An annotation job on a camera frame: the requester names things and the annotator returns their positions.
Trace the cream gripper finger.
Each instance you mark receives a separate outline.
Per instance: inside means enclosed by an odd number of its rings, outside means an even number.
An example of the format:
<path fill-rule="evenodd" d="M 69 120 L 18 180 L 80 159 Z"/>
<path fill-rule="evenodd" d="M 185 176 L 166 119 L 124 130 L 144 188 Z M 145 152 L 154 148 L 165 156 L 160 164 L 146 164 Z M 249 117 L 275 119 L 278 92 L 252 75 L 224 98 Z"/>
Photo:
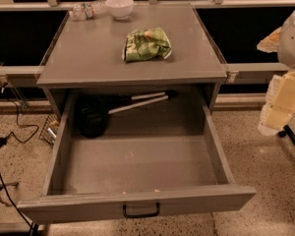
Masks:
<path fill-rule="evenodd" d="M 258 43 L 257 49 L 265 53 L 276 52 L 278 50 L 280 33 L 281 28 L 274 30 L 270 35 Z"/>
<path fill-rule="evenodd" d="M 274 136 L 288 124 L 295 114 L 295 69 L 283 76 L 274 75 L 265 95 L 258 130 Z"/>

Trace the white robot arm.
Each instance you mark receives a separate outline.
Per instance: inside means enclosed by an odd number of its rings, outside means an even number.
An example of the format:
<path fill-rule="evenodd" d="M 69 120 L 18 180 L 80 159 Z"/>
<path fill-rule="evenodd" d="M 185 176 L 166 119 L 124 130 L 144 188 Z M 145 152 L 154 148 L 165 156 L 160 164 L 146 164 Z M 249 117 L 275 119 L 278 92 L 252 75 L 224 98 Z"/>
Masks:
<path fill-rule="evenodd" d="M 289 68 L 283 76 L 272 77 L 260 115 L 259 132 L 273 136 L 295 114 L 295 10 L 280 28 L 259 42 L 257 49 L 265 53 L 276 52 L 278 61 Z"/>

